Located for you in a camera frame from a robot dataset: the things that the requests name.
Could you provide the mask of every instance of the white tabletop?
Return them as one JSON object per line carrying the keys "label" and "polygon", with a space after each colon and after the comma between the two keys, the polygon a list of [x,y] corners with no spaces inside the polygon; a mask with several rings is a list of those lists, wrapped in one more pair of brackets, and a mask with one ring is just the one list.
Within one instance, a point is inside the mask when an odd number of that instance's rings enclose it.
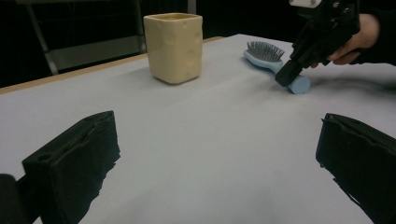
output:
{"label": "white tabletop", "polygon": [[81,223],[371,224],[315,159],[321,119],[335,113],[396,136],[396,68],[305,69],[292,94],[243,57],[234,35],[204,44],[203,72],[169,86],[146,58],[0,94],[0,173],[80,119],[115,113],[120,159]]}

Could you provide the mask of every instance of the ceramic cup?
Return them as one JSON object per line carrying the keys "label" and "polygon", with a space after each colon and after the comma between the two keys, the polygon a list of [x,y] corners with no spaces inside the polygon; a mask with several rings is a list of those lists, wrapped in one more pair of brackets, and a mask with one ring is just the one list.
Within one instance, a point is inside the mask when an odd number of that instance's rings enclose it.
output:
{"label": "ceramic cup", "polygon": [[145,16],[143,22],[152,75],[169,84],[201,75],[202,16],[165,13]]}

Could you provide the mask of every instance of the human hand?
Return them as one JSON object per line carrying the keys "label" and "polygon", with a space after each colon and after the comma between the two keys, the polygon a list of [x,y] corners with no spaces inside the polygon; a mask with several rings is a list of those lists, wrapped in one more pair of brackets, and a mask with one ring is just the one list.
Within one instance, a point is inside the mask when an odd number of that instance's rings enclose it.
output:
{"label": "human hand", "polygon": [[369,49],[379,37],[380,24],[378,19],[372,14],[360,14],[361,29],[353,35],[342,47],[330,55],[327,60],[334,64],[352,63],[361,55],[356,49]]}

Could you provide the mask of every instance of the hairbrush bristles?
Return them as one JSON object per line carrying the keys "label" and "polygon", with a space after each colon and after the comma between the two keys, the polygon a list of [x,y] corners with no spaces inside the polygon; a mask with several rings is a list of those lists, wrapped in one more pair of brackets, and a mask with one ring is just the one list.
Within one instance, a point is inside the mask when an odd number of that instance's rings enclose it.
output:
{"label": "hairbrush bristles", "polygon": [[253,57],[267,62],[278,62],[285,53],[285,50],[262,41],[247,42],[247,51]]}

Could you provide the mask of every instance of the hairbrush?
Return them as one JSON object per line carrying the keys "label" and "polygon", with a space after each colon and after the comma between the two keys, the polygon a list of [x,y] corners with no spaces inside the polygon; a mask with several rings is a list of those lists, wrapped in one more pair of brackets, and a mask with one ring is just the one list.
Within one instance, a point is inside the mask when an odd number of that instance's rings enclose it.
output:
{"label": "hairbrush", "polygon": [[[247,42],[247,49],[244,51],[244,56],[253,64],[270,69],[277,72],[282,68],[283,61],[280,59],[285,53],[283,49],[278,48],[263,41]],[[294,94],[305,93],[311,86],[311,80],[308,77],[301,75],[297,76],[288,86],[288,89]]]}

